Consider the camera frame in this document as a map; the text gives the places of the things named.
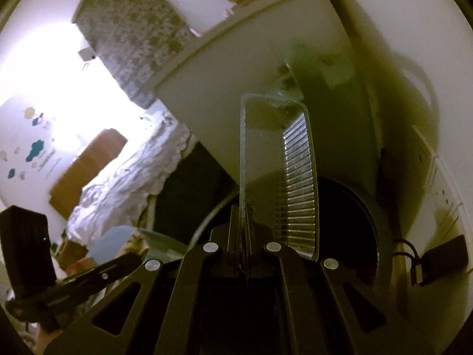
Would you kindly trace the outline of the patterned grey wall hanging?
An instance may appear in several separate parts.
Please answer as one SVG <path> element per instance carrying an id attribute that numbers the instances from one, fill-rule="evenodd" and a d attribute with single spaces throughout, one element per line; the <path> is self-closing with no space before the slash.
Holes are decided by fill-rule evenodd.
<path id="1" fill-rule="evenodd" d="M 144 87 L 196 36 L 167 0 L 81 0 L 73 23 L 132 103 L 149 108 Z"/>

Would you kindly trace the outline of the white cabinet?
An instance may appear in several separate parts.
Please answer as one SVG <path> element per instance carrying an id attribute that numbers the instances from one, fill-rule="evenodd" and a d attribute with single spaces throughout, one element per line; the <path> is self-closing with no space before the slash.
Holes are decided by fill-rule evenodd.
<path id="1" fill-rule="evenodd" d="M 237 178 L 241 98 L 286 95 L 277 83 L 277 67 L 294 41 L 352 57 L 355 79 L 303 104 L 310 113 L 318 169 L 374 191 L 377 148 L 370 101 L 330 0 L 254 2 L 185 46 L 147 88 Z"/>

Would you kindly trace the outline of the black round trash bin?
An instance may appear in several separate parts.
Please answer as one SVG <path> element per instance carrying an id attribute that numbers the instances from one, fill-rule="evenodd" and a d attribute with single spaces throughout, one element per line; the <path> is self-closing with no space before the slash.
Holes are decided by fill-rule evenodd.
<path id="1" fill-rule="evenodd" d="M 390 225 L 367 191 L 327 175 L 285 181 L 277 175 L 240 182 L 198 228 L 191 244 L 202 236 L 229 245 L 232 221 L 241 216 L 269 227 L 280 244 L 311 260 L 335 259 L 375 291 L 391 281 Z"/>

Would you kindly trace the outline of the white rumpled bed duvet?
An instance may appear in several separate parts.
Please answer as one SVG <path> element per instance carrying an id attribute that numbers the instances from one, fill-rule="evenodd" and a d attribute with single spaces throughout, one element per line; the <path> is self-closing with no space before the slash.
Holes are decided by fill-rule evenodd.
<path id="1" fill-rule="evenodd" d="M 196 137 L 167 109 L 145 123 L 146 131 L 130 139 L 118 157 L 82 188 L 67 221 L 70 241 L 91 248 L 113 227 L 136 226 L 148 197 L 160 194 L 196 146 Z"/>

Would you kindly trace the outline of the wooden headboard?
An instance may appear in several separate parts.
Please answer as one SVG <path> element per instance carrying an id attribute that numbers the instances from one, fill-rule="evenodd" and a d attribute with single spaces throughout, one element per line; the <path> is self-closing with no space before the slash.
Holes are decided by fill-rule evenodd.
<path id="1" fill-rule="evenodd" d="M 126 143 L 116 129 L 101 131 L 53 184 L 50 206 L 67 220 L 79 205 L 82 188 L 121 153 Z"/>

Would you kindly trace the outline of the clear plastic tray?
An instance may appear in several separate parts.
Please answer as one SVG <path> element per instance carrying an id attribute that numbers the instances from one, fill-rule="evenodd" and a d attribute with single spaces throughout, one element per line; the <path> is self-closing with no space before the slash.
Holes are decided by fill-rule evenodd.
<path id="1" fill-rule="evenodd" d="M 310 119 L 294 99 L 241 99 L 240 222 L 269 227 L 301 257 L 319 256 L 318 178 Z"/>

